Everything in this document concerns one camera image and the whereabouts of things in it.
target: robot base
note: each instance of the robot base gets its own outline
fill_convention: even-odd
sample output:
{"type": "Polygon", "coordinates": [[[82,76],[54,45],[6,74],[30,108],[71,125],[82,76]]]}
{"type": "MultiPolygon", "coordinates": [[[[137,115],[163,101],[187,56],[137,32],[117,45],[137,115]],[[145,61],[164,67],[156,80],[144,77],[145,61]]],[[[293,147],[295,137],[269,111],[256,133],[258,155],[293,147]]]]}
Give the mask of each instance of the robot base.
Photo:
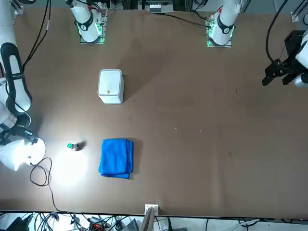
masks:
{"type": "Polygon", "coordinates": [[[207,18],[206,21],[205,21],[205,24],[206,24],[207,26],[210,26],[210,27],[211,27],[211,28],[206,28],[206,46],[207,46],[207,47],[229,47],[229,48],[231,48],[231,47],[232,47],[232,40],[231,40],[231,39],[230,39],[230,40],[228,41],[228,43],[225,44],[225,45],[218,45],[218,44],[216,44],[216,43],[210,38],[209,35],[212,33],[212,30],[213,30],[212,28],[213,28],[213,26],[214,26],[214,18],[215,18],[215,16],[212,15],[211,17],[207,18]]]}
{"type": "Polygon", "coordinates": [[[97,12],[98,12],[97,30],[99,31],[100,36],[93,42],[86,42],[80,35],[80,44],[104,44],[105,43],[108,9],[97,10],[97,12]]]}

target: floor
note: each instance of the floor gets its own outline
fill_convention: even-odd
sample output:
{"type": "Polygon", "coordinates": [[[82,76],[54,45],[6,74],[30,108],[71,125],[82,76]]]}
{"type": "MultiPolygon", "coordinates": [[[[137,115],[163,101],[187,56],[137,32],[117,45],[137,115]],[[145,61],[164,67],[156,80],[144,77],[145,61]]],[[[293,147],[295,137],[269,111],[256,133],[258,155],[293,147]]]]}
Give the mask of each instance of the floor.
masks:
{"type": "MultiPolygon", "coordinates": [[[[0,230],[5,230],[14,220],[16,217],[24,216],[27,217],[30,214],[25,213],[9,213],[0,216],[0,230]]],[[[82,216],[82,215],[76,215],[77,218],[79,218],[79,223],[85,227],[89,227],[89,222],[82,216]]],[[[29,231],[35,231],[34,229],[34,220],[32,219],[29,224],[29,231]]],[[[124,225],[127,225],[132,221],[133,219],[136,219],[136,222],[138,226],[140,227],[142,223],[143,217],[127,217],[123,219],[124,225]]],[[[157,217],[157,220],[159,222],[159,227],[157,222],[154,223],[154,231],[164,231],[168,228],[168,221],[165,217],[157,217]]],[[[186,228],[188,231],[205,231],[206,221],[205,218],[171,218],[171,224],[173,229],[179,229],[179,228],[186,228]]],[[[40,218],[38,217],[36,222],[36,230],[39,230],[39,224],[40,224],[40,218]]],[[[59,215],[59,221],[56,221],[54,219],[51,219],[49,221],[50,227],[54,231],[72,231],[72,230],[78,230],[76,225],[70,224],[71,223],[71,217],[69,215],[59,215]]],[[[108,222],[111,226],[114,225],[114,221],[108,222]]],[[[218,220],[218,219],[210,219],[208,221],[207,231],[246,231],[247,228],[238,226],[238,221],[235,220],[218,220]]],[[[286,223],[277,223],[277,222],[258,222],[256,225],[249,227],[250,231],[308,231],[308,225],[304,224],[286,224],[286,223]]]]}

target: black cable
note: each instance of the black cable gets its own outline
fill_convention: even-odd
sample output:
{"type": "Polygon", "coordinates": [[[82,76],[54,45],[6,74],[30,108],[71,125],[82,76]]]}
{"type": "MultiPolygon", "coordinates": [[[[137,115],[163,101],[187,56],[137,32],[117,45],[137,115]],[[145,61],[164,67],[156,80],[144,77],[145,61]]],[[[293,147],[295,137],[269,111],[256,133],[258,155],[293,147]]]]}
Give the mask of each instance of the black cable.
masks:
{"type": "Polygon", "coordinates": [[[206,224],[205,224],[205,231],[207,231],[207,224],[208,224],[209,219],[207,219],[206,224]]]}
{"type": "Polygon", "coordinates": [[[80,0],[76,0],[76,1],[79,1],[80,3],[83,3],[83,4],[87,4],[87,5],[88,5],[88,3],[87,3],[87,2],[80,1],[80,0]]]}
{"type": "Polygon", "coordinates": [[[127,218],[128,216],[125,216],[123,218],[121,218],[120,220],[116,221],[115,224],[113,226],[111,226],[108,230],[112,230],[114,228],[114,226],[116,226],[117,223],[121,222],[121,220],[127,218]]]}
{"type": "Polygon", "coordinates": [[[210,26],[203,25],[203,24],[200,24],[200,23],[195,23],[195,22],[192,22],[192,21],[189,21],[189,20],[187,20],[187,19],[184,19],[184,18],[180,18],[180,17],[174,16],[174,15],[165,14],[165,16],[170,16],[170,17],[173,17],[173,18],[177,18],[177,19],[179,19],[179,20],[182,20],[182,21],[187,22],[187,23],[191,23],[191,24],[196,25],[196,26],[201,26],[201,27],[207,27],[207,28],[210,28],[210,26]]]}
{"type": "Polygon", "coordinates": [[[30,176],[29,176],[30,181],[31,181],[33,184],[35,184],[35,185],[37,185],[37,186],[39,186],[39,187],[48,186],[49,189],[50,189],[50,192],[51,192],[52,204],[53,204],[53,206],[55,207],[55,209],[56,209],[58,212],[60,212],[60,213],[68,213],[68,214],[71,216],[72,220],[73,220],[77,225],[79,225],[79,226],[82,227],[83,229],[86,229],[86,228],[84,228],[82,225],[79,224],[79,222],[76,220],[75,217],[73,217],[73,215],[72,215],[70,212],[68,212],[68,211],[63,211],[63,210],[59,210],[58,207],[56,206],[55,202],[54,202],[54,195],[53,195],[53,191],[52,191],[51,186],[50,186],[50,173],[51,173],[51,168],[52,168],[52,160],[51,160],[49,157],[45,157],[45,158],[43,158],[41,161],[39,161],[36,165],[34,165],[34,164],[32,164],[32,163],[30,163],[30,164],[31,164],[31,166],[33,166],[32,170],[30,171],[30,176]],[[46,170],[40,165],[40,163],[42,163],[42,162],[43,162],[44,160],[46,160],[46,159],[50,160],[50,168],[49,168],[49,170],[48,170],[48,174],[46,173],[46,170]],[[43,184],[36,183],[36,182],[34,182],[34,181],[32,180],[32,178],[31,178],[33,171],[34,171],[37,167],[40,168],[40,169],[42,169],[43,172],[44,172],[44,174],[45,174],[45,182],[44,182],[43,184]]]}
{"type": "Polygon", "coordinates": [[[306,8],[306,6],[308,5],[308,2],[306,2],[306,4],[303,6],[303,8],[297,13],[297,15],[295,15],[295,18],[302,13],[302,11],[306,8]]]}
{"type": "Polygon", "coordinates": [[[203,1],[201,1],[201,3],[200,3],[200,4],[197,6],[197,8],[194,9],[194,10],[195,10],[195,11],[198,10],[199,7],[202,6],[202,4],[203,4],[203,6],[205,6],[205,5],[207,4],[207,2],[208,2],[208,0],[203,0],[203,1]]]}
{"type": "Polygon", "coordinates": [[[219,7],[219,8],[216,10],[215,13],[217,13],[222,7],[223,7],[223,5],[222,5],[221,7],[219,7]]]}
{"type": "Polygon", "coordinates": [[[278,15],[279,15],[279,13],[280,13],[280,11],[283,9],[283,7],[285,6],[285,4],[286,4],[287,2],[288,2],[288,0],[284,0],[284,2],[282,3],[282,5],[280,6],[279,10],[278,10],[277,13],[275,14],[275,16],[274,16],[272,22],[270,23],[269,30],[268,30],[267,35],[266,35],[265,49],[266,49],[266,54],[267,54],[269,60],[270,60],[273,64],[276,64],[280,69],[290,71],[290,70],[292,70],[292,69],[287,68],[287,67],[280,66],[278,63],[276,63],[276,62],[272,59],[272,57],[270,56],[270,52],[269,52],[269,37],[270,37],[269,35],[270,35],[270,31],[271,31],[271,29],[272,29],[272,27],[273,27],[273,25],[274,25],[274,23],[275,23],[275,21],[276,21],[278,15]]]}
{"type": "Polygon", "coordinates": [[[281,219],[283,221],[283,223],[286,223],[286,224],[291,224],[293,222],[292,219],[290,219],[290,221],[286,221],[285,219],[281,219]]]}
{"type": "Polygon", "coordinates": [[[28,215],[28,214],[31,214],[31,213],[26,213],[26,214],[24,214],[24,215],[21,217],[21,220],[22,220],[26,215],[28,215]]]}
{"type": "Polygon", "coordinates": [[[87,218],[85,215],[81,214],[87,221],[90,220],[90,218],[87,218]]]}
{"type": "Polygon", "coordinates": [[[37,216],[34,219],[34,231],[37,231],[37,220],[38,220],[39,214],[40,213],[38,213],[37,216]]]}
{"type": "Polygon", "coordinates": [[[197,11],[195,10],[192,10],[193,13],[195,13],[199,18],[203,19],[203,20],[206,20],[207,17],[202,17],[197,11]]]}
{"type": "Polygon", "coordinates": [[[99,227],[97,227],[96,229],[92,230],[92,231],[99,230],[99,229],[100,229],[102,226],[104,226],[104,224],[106,224],[111,218],[112,218],[112,220],[113,220],[114,217],[115,217],[115,216],[107,217],[107,218],[104,218],[104,219],[102,219],[102,220],[100,220],[100,221],[95,222],[95,223],[92,224],[92,225],[96,225],[96,224],[101,224],[101,225],[100,225],[99,227]]]}
{"type": "Polygon", "coordinates": [[[281,53],[280,53],[279,59],[280,59],[281,56],[282,56],[282,53],[283,53],[283,51],[284,51],[284,48],[285,48],[285,46],[283,47],[283,49],[282,49],[282,51],[281,51],[281,53]]]}
{"type": "Polygon", "coordinates": [[[306,17],[307,14],[308,14],[308,12],[306,14],[304,14],[304,17],[303,17],[303,24],[305,24],[306,26],[308,26],[308,24],[305,22],[305,17],[306,17]]]}
{"type": "Polygon", "coordinates": [[[161,231],[161,229],[160,229],[160,225],[159,225],[159,222],[158,222],[158,219],[157,219],[157,216],[155,216],[155,219],[156,219],[156,222],[157,222],[157,225],[158,225],[159,231],[161,231]]]}
{"type": "Polygon", "coordinates": [[[24,62],[23,64],[23,68],[25,68],[26,64],[31,60],[32,56],[34,55],[35,51],[37,50],[37,48],[40,46],[40,44],[42,43],[42,41],[44,40],[44,38],[46,37],[46,34],[47,34],[47,31],[48,31],[48,27],[49,25],[47,25],[46,27],[46,31],[45,31],[45,34],[43,36],[43,38],[40,40],[40,42],[38,43],[39,41],[39,37],[40,37],[40,34],[42,32],[42,29],[43,29],[43,26],[44,26],[44,23],[45,23],[45,19],[46,19],[46,14],[47,14],[47,10],[48,10],[48,5],[49,5],[49,15],[48,15],[48,23],[50,21],[50,17],[51,17],[51,0],[47,0],[47,3],[46,3],[46,8],[45,8],[45,13],[44,13],[44,17],[43,17],[43,21],[41,23],[41,26],[40,26],[40,29],[39,29],[39,33],[38,33],[38,36],[35,40],[35,43],[26,59],[26,61],[24,62]]]}
{"type": "Polygon", "coordinates": [[[3,71],[3,67],[2,67],[1,63],[0,63],[0,69],[1,69],[1,75],[2,75],[2,77],[4,77],[4,71],[3,71]]]}
{"type": "Polygon", "coordinates": [[[295,11],[292,13],[292,15],[295,14],[295,12],[298,10],[298,8],[299,8],[301,5],[303,5],[303,3],[304,3],[305,1],[306,1],[306,0],[303,0],[303,1],[299,4],[299,6],[295,9],[295,11]]]}
{"type": "MultiPolygon", "coordinates": [[[[239,218],[239,219],[238,219],[239,224],[241,224],[241,219],[242,219],[244,222],[246,222],[246,219],[245,219],[245,218],[239,218]]],[[[254,226],[255,224],[257,224],[257,221],[255,221],[255,222],[252,223],[252,224],[245,224],[245,225],[242,225],[242,226],[248,228],[248,227],[254,226]]]]}
{"type": "Polygon", "coordinates": [[[99,10],[101,9],[100,6],[98,4],[96,4],[95,2],[93,2],[92,5],[96,6],[99,10]]]}

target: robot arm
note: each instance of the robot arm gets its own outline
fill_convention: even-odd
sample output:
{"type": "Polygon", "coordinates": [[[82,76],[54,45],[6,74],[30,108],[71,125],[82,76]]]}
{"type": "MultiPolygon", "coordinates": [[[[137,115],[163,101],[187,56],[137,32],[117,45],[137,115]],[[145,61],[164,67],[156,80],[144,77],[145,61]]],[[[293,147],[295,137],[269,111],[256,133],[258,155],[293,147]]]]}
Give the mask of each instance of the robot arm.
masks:
{"type": "Polygon", "coordinates": [[[213,31],[209,35],[215,44],[225,45],[229,42],[239,12],[237,0],[225,0],[225,4],[215,13],[213,31]]]}
{"type": "Polygon", "coordinates": [[[262,85],[266,86],[276,77],[285,76],[282,79],[284,85],[294,80],[297,87],[308,87],[308,30],[292,31],[284,40],[288,58],[284,61],[279,59],[271,63],[265,69],[266,77],[262,85]]]}
{"type": "Polygon", "coordinates": [[[99,13],[94,9],[90,10],[86,0],[82,1],[84,3],[77,0],[65,0],[65,2],[70,6],[76,19],[79,33],[86,42],[94,42],[102,35],[102,32],[97,27],[99,13]]]}
{"type": "MultiPolygon", "coordinates": [[[[32,4],[35,1],[21,2],[32,4]]],[[[21,125],[32,97],[26,86],[24,68],[16,46],[9,0],[0,0],[0,65],[4,75],[0,78],[0,144],[10,142],[7,134],[36,143],[36,136],[21,125]]]]}
{"type": "Polygon", "coordinates": [[[0,103],[17,116],[30,108],[32,97],[26,87],[10,9],[8,0],[0,1],[0,63],[5,73],[5,79],[1,79],[0,103]]]}

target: blue cloth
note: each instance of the blue cloth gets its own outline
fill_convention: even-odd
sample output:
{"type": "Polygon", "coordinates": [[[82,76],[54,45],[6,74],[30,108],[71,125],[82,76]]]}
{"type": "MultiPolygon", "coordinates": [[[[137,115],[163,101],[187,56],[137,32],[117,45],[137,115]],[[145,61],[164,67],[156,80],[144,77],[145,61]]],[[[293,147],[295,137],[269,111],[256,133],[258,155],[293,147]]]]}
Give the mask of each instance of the blue cloth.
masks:
{"type": "Polygon", "coordinates": [[[102,156],[98,168],[103,177],[129,179],[133,172],[133,141],[106,139],[102,143],[102,156]]]}

